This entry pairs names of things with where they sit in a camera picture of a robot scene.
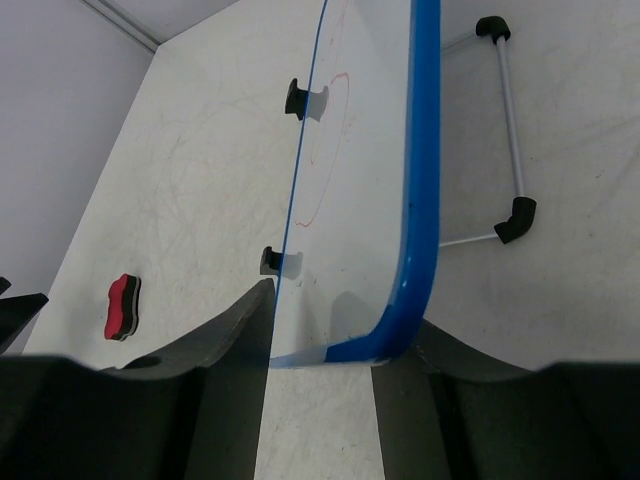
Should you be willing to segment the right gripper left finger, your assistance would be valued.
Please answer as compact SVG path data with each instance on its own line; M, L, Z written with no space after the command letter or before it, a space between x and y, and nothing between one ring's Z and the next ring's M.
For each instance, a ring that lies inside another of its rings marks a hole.
M266 391L275 287L133 360L1 360L5 479L250 479Z

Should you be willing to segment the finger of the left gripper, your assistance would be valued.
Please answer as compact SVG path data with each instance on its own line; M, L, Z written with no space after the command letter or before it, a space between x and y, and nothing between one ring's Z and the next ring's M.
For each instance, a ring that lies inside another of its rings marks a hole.
M0 295L4 294L11 287L11 283L4 277L0 277Z
M43 293L2 298L0 300L1 353L8 349L48 301L48 297Z

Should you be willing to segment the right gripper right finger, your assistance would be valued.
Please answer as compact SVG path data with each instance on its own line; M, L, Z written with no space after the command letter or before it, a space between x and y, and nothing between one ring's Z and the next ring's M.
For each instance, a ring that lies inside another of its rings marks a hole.
M424 322L373 368L389 479L635 479L639 367L561 362L529 371Z

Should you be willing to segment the red bone-shaped eraser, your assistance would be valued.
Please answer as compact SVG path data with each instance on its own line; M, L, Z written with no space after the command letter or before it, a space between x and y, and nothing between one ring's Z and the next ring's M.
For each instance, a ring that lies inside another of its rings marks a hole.
M104 327L106 340L125 341L136 332L139 323L140 287L141 279L127 273L111 284Z

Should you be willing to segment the blue framed whiteboard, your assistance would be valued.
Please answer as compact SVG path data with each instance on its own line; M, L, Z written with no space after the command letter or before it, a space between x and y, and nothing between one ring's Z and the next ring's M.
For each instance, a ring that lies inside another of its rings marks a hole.
M327 1L275 306L276 369L375 364L416 336L440 222L437 1Z

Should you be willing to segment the left aluminium frame post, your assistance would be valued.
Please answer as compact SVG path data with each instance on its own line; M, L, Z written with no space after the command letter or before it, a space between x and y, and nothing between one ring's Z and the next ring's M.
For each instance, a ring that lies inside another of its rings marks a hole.
M137 20L122 6L118 5L116 1L80 0L80 3L88 7L148 52L155 53L163 43L160 36Z

